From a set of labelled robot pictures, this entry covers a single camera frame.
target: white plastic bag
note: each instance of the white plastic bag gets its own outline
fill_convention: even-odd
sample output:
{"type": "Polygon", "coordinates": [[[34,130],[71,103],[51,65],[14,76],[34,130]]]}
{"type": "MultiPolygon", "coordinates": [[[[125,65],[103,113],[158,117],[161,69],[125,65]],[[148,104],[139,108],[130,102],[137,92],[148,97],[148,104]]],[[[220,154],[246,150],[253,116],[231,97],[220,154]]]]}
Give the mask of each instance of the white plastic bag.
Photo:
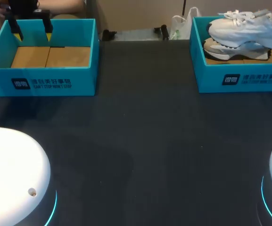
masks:
{"type": "Polygon", "coordinates": [[[195,16],[202,16],[197,7],[192,7],[189,10],[187,19],[181,16],[174,16],[172,18],[172,26],[170,29],[170,40],[189,39],[192,19],[195,16]]]}

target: shoelace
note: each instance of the shoelace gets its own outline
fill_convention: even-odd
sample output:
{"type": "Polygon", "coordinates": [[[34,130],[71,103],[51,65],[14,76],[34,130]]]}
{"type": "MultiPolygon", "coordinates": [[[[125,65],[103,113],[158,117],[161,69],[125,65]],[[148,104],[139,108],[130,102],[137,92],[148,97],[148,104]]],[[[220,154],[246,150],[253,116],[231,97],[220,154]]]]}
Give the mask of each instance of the shoelace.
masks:
{"type": "Polygon", "coordinates": [[[237,26],[241,25],[244,21],[253,22],[254,13],[252,12],[239,12],[235,10],[234,12],[228,11],[227,13],[219,13],[219,15],[223,15],[225,18],[233,20],[237,26]]]}

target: shoe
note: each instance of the shoe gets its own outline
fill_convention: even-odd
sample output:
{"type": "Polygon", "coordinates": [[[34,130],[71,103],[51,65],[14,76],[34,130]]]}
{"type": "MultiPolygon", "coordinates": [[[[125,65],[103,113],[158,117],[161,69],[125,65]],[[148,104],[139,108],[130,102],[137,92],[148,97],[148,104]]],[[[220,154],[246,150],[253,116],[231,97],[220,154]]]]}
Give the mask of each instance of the shoe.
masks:
{"type": "Polygon", "coordinates": [[[209,55],[220,59],[229,60],[236,55],[243,55],[255,60],[269,59],[269,49],[256,42],[246,42],[237,48],[223,46],[212,38],[206,39],[204,50],[209,55]]]}
{"type": "Polygon", "coordinates": [[[217,42],[237,48],[254,41],[272,48],[272,13],[269,10],[252,12],[227,12],[225,18],[212,21],[207,30],[217,42]]]}

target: teal box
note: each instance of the teal box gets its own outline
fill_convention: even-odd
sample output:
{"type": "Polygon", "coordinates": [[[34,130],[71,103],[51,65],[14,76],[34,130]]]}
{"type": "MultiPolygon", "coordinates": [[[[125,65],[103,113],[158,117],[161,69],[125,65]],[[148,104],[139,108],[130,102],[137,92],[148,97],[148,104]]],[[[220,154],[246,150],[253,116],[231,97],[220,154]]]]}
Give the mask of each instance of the teal box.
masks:
{"type": "Polygon", "coordinates": [[[200,93],[272,91],[272,64],[208,65],[202,42],[210,38],[206,27],[215,17],[195,17],[190,54],[200,93]]]}
{"type": "Polygon", "coordinates": [[[42,20],[17,21],[24,39],[18,41],[5,21],[0,31],[0,97],[93,96],[99,61],[94,19],[52,19],[47,40],[42,20]],[[10,68],[18,47],[91,47],[88,67],[10,68]]]}

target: black table surface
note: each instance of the black table surface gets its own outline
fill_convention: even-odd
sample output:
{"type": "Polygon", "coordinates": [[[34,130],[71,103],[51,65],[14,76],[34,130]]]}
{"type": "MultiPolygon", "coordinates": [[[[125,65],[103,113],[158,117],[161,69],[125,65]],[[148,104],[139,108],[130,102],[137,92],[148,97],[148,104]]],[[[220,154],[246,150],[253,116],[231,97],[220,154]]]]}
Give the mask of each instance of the black table surface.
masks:
{"type": "Polygon", "coordinates": [[[101,43],[94,97],[0,98],[0,127],[46,151],[61,226],[259,225],[272,93],[199,94],[188,41],[101,43]]]}

